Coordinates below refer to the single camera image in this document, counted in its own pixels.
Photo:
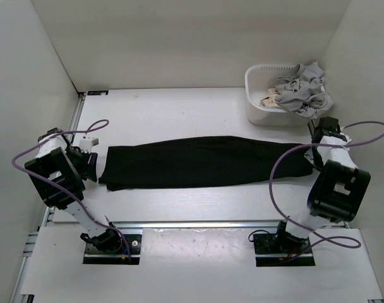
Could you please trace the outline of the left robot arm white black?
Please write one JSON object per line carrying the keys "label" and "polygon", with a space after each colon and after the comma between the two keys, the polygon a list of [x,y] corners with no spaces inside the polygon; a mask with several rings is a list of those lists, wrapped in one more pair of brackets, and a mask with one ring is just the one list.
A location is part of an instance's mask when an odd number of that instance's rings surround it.
{"label": "left robot arm white black", "polygon": [[73,146],[63,130],[53,128],[38,138],[38,154],[24,169],[48,207],[65,211],[82,225],[83,241],[105,253],[120,253],[124,241],[114,224],[93,214],[84,202],[84,182],[97,181],[98,154],[92,148],[98,143],[84,136]]}

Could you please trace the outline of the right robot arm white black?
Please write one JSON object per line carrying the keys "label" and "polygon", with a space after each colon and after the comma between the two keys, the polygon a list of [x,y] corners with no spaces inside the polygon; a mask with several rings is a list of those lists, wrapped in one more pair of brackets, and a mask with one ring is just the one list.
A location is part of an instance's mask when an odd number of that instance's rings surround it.
{"label": "right robot arm white black", "polygon": [[351,142],[336,118],[324,117],[314,128],[311,153],[320,171],[311,191],[307,207],[279,222],[274,234],[252,233],[248,240],[257,254],[287,253],[292,256],[305,250],[310,233],[330,225],[352,221],[371,180],[371,175],[352,161],[345,145]]}

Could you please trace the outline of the black trousers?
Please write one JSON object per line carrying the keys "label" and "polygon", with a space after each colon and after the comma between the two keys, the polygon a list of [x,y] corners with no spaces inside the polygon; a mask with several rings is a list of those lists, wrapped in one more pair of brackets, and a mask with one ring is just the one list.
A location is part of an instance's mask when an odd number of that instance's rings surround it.
{"label": "black trousers", "polygon": [[110,191],[219,187],[267,181],[294,143],[206,136],[110,146],[99,178]]}

